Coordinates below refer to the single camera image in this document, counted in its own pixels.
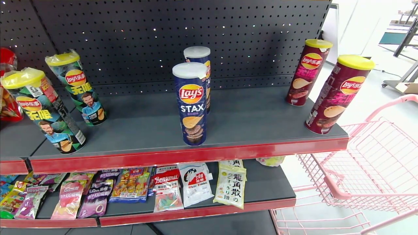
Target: lay's stax can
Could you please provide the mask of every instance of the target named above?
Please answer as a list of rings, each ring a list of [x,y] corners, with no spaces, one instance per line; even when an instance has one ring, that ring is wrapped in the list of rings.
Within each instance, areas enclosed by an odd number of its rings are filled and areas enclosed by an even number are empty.
[[[367,75],[375,67],[362,56],[342,55],[322,87],[305,126],[312,132],[325,135],[354,99]]]
[[[85,145],[85,136],[43,71],[25,68],[1,84],[61,153],[74,153]]]
[[[295,76],[290,84],[286,102],[294,106],[303,106],[325,63],[332,43],[318,39],[305,41]]]
[[[97,93],[87,81],[80,56],[71,50],[70,53],[46,57],[45,62],[70,93],[86,124],[88,126],[102,124],[107,119],[107,114]]]
[[[187,145],[206,140],[206,66],[197,62],[173,67],[181,131]]]
[[[210,49],[205,46],[191,46],[183,51],[186,62],[199,62],[206,65],[206,110],[210,112]]]

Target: blue lay's stax can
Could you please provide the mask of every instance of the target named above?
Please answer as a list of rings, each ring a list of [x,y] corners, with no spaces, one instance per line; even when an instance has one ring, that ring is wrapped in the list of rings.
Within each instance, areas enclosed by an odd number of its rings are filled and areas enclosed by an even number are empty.
[[[206,140],[206,66],[191,62],[173,67],[183,140],[190,146]]]
[[[186,62],[199,62],[206,65],[206,110],[210,112],[210,49],[205,46],[191,46],[183,51]]]

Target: snack bag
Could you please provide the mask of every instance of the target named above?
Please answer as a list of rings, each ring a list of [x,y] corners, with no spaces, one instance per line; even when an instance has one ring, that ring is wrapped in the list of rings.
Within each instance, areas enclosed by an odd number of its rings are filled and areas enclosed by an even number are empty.
[[[280,166],[283,163],[286,156],[277,156],[271,158],[256,158],[256,160],[264,166]]]
[[[171,166],[158,166],[158,167],[156,167],[156,169],[155,169],[155,175],[158,175],[158,174],[164,173],[164,172],[166,172],[166,171],[171,171],[171,170],[178,170],[177,165],[171,165]],[[153,185],[152,189],[153,189],[153,192],[154,192],[154,193],[157,191],[157,189],[155,188],[155,185]]]
[[[123,169],[109,202],[146,202],[149,179],[148,167]]]
[[[154,212],[184,209],[178,184],[179,177],[180,172],[178,169],[155,175]]]
[[[44,178],[46,177],[45,174],[42,175],[38,175],[38,174],[33,174],[33,171],[29,172],[29,174],[25,177],[25,179],[23,180],[23,182],[28,183],[28,184],[32,184],[32,185],[37,185],[39,184]]]
[[[4,181],[0,182],[0,201],[13,189],[13,185]]]
[[[59,201],[51,220],[74,220],[80,207],[87,180],[66,180],[61,185]]]
[[[86,171],[86,172],[71,172],[67,180],[85,180],[83,195],[89,192],[90,185],[97,171]]]
[[[184,207],[202,202],[213,197],[205,167],[206,163],[179,164],[183,182]]]
[[[79,219],[87,218],[92,215],[103,216],[106,212],[107,199],[112,192],[112,188],[112,179],[93,183],[89,189],[89,193],[84,198]]]
[[[45,175],[39,184],[49,185],[48,190],[50,192],[55,192],[56,188],[58,188],[58,185],[62,182],[66,175],[67,173]]]
[[[247,169],[219,164],[218,184],[213,202],[244,209],[244,189]]]
[[[120,169],[101,170],[98,173],[96,183],[105,182],[105,181],[111,179],[111,180],[113,180],[113,184],[115,184],[119,174],[120,174]]]
[[[244,163],[242,162],[241,159],[220,161],[219,165],[221,164],[225,166],[235,166],[235,167],[244,168]]]
[[[6,183],[12,183],[16,178],[18,177],[18,175],[4,175],[4,176],[0,176],[0,181],[4,181]]]
[[[48,185],[27,186],[25,200],[15,214],[15,219],[34,220],[48,189]]]
[[[0,202],[0,217],[3,219],[13,219],[20,205],[25,200],[26,185],[28,183],[16,181],[13,189]]]
[[[148,196],[154,196],[154,176],[156,167],[150,167],[150,184],[148,185]]]

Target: perforated metal back panel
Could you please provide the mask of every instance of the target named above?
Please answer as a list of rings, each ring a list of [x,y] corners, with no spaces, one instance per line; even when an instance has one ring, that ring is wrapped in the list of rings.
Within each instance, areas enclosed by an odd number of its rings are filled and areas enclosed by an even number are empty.
[[[171,68],[184,61],[183,50],[193,45],[211,49],[215,89],[237,88],[234,84],[240,78],[246,84],[238,87],[288,85],[304,40],[319,35],[329,4],[327,0],[34,1],[57,50],[75,49],[89,81],[109,89],[108,95],[118,90],[115,84],[147,83],[135,85],[143,92],[172,90]],[[54,54],[49,51],[43,51],[42,58]],[[262,76],[274,81],[256,80]],[[216,85],[218,79],[224,86]],[[152,86],[154,82],[159,89]]]
[[[18,69],[38,68],[53,77],[44,59],[56,51],[30,1],[2,0],[0,13],[0,46],[16,53]]]

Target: maroon lay's chips can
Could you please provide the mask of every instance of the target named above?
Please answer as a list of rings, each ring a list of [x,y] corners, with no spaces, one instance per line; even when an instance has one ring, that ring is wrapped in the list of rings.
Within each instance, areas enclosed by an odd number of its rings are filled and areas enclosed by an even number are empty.
[[[360,90],[367,75],[375,67],[373,61],[356,55],[342,55],[322,87],[305,126],[325,135]]]
[[[308,39],[305,41],[295,76],[286,95],[287,103],[294,106],[305,104],[331,47],[332,43],[324,40]]]

